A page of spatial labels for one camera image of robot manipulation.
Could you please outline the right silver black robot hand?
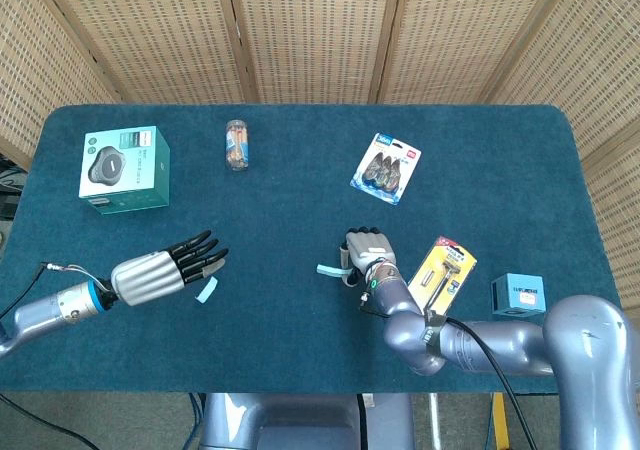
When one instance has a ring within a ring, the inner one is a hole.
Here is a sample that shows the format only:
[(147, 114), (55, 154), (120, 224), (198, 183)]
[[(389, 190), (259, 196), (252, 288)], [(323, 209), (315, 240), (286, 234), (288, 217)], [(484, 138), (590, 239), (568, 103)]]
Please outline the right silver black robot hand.
[(347, 287), (354, 287), (360, 279), (380, 263), (396, 264), (396, 256), (391, 244), (377, 227), (350, 228), (339, 247), (340, 264), (347, 274), (342, 277)]

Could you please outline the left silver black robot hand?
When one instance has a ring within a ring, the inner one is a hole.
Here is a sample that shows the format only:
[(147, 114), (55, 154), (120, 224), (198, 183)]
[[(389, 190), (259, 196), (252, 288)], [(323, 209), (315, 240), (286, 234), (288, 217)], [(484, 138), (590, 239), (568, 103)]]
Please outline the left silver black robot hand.
[(163, 250), (122, 262), (111, 272), (111, 288), (129, 306), (182, 291), (224, 266), (229, 249), (218, 247), (218, 243), (212, 231), (205, 230)]

